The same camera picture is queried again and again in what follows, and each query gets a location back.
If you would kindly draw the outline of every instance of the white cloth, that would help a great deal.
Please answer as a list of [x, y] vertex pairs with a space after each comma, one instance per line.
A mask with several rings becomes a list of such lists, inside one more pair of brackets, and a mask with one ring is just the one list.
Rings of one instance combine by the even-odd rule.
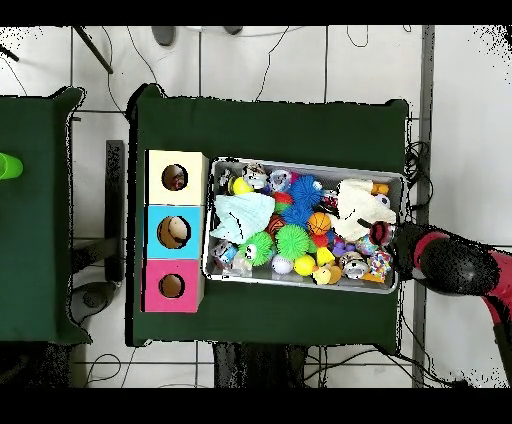
[[367, 235], [370, 230], [357, 222], [363, 219], [370, 224], [384, 221], [396, 223], [396, 213], [388, 209], [364, 188], [351, 181], [338, 184], [338, 214], [340, 218], [329, 215], [336, 234], [347, 242], [354, 242]]

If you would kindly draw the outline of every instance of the orange basketball toy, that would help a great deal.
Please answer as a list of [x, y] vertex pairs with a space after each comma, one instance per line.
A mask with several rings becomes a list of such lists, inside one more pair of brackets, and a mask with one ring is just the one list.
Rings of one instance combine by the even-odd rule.
[[308, 230], [311, 234], [321, 236], [331, 228], [331, 220], [323, 212], [315, 212], [309, 217]]

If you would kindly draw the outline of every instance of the circular hole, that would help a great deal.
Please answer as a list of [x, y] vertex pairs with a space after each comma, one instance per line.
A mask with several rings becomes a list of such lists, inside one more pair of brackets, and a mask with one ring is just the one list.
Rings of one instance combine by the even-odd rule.
[[181, 249], [190, 239], [190, 225], [182, 216], [168, 216], [158, 225], [156, 236], [167, 249]]
[[165, 297], [180, 297], [185, 291], [185, 281], [178, 274], [167, 274], [158, 283], [158, 290]]
[[187, 170], [178, 164], [166, 166], [162, 172], [162, 184], [170, 191], [183, 190], [188, 184]]

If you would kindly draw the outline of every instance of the gray plastic bin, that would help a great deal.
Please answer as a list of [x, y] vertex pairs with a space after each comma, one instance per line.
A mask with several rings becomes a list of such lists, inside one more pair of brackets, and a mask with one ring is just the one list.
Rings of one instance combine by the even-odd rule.
[[215, 266], [212, 257], [209, 255], [210, 250], [218, 242], [218, 239], [209, 236], [209, 232], [213, 230], [213, 210], [214, 196], [218, 193], [218, 177], [226, 169], [230, 169], [236, 175], [242, 175], [243, 167], [248, 163], [258, 162], [265, 167], [267, 173], [275, 169], [286, 169], [294, 171], [298, 174], [312, 174], [320, 181], [324, 189], [336, 190], [338, 183], [346, 178], [371, 179], [377, 183], [389, 185], [389, 200], [391, 209], [397, 212], [397, 223], [402, 222], [405, 217], [405, 205], [407, 199], [407, 183], [405, 177], [392, 172], [378, 171], [362, 171], [347, 168], [332, 168], [326, 166], [315, 165], [298, 165], [294, 163], [269, 162], [256, 159], [238, 159], [221, 157], [213, 160], [210, 166], [209, 192], [212, 194], [207, 201], [206, 226], [203, 246], [203, 264], [202, 269], [207, 279], [225, 280], [226, 284], [230, 281], [240, 281], [245, 283], [261, 283], [261, 284], [279, 284], [288, 286], [309, 287], [318, 290], [348, 290], [357, 292], [367, 292], [376, 294], [389, 294], [395, 290], [398, 285], [398, 275], [389, 272], [386, 276], [384, 284], [378, 284], [365, 280], [352, 280], [342, 277], [336, 285], [317, 285], [313, 278], [302, 277], [295, 272], [280, 275], [273, 272], [271, 263], [263, 266], [253, 267], [252, 277], [241, 277], [233, 275], [223, 275], [222, 270]]

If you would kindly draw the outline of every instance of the green cup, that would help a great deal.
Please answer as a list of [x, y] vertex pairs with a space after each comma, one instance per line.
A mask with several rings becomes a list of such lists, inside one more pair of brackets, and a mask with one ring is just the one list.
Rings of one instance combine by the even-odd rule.
[[0, 180], [16, 178], [23, 172], [23, 164], [21, 160], [14, 156], [0, 153]]

